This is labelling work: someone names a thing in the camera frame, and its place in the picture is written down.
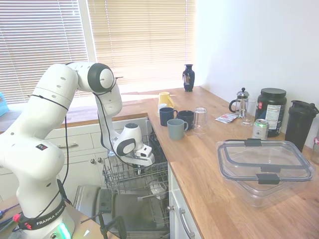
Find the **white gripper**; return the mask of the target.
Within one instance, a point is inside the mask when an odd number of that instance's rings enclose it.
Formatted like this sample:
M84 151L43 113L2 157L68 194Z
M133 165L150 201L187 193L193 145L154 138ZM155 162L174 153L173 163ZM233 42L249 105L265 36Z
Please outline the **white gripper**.
M142 173L141 166L148 167L155 163L155 156L153 153L151 153L149 156L130 157L130 159L133 161L133 164L140 165L138 166L138 175L141 175Z

